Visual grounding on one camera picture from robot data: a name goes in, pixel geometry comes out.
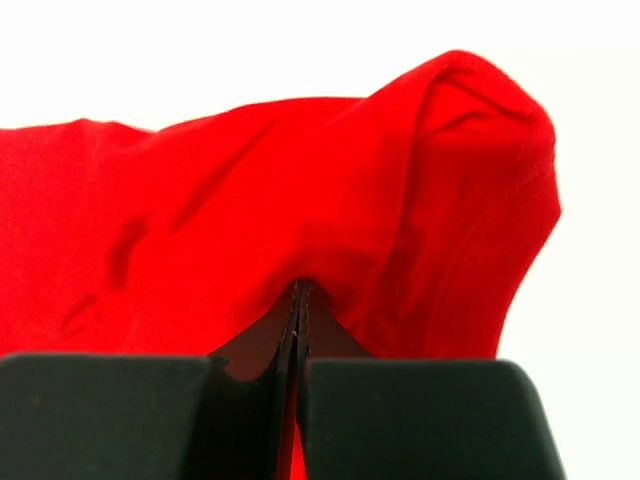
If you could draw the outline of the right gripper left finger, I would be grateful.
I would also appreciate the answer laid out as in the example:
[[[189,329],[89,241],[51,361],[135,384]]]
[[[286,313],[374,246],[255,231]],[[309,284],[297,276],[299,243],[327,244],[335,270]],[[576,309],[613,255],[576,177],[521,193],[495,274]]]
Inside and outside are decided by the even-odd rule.
[[[299,293],[299,283],[290,283],[264,315],[209,354],[208,382],[255,381],[278,362],[281,345],[296,323]]]

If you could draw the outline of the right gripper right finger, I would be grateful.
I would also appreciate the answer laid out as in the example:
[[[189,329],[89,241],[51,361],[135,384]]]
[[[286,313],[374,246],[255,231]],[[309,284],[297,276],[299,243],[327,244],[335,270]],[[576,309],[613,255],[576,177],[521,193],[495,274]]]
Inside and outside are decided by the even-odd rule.
[[[299,283],[297,321],[299,360],[319,358],[372,358],[373,355],[334,317],[327,295],[309,281]]]

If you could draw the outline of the red t shirt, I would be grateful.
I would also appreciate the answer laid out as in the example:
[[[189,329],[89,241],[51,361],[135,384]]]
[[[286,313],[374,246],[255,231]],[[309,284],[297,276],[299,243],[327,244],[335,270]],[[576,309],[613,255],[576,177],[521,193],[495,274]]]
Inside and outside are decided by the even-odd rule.
[[[506,313],[561,208],[555,134],[501,70],[442,54],[364,98],[156,132],[1,133],[5,479],[561,479]],[[292,282],[372,358],[251,382],[208,355]]]

